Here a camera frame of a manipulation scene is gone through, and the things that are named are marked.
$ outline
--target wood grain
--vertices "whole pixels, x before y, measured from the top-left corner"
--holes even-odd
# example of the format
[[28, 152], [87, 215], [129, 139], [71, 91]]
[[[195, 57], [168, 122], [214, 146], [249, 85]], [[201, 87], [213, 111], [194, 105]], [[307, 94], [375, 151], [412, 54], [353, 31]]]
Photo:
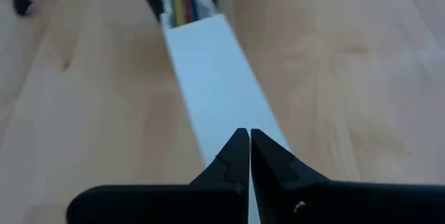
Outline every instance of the wood grain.
[[[293, 151], [332, 179], [445, 183], [443, 0], [220, 0]], [[0, 0], [0, 223], [203, 168], [144, 0]]]

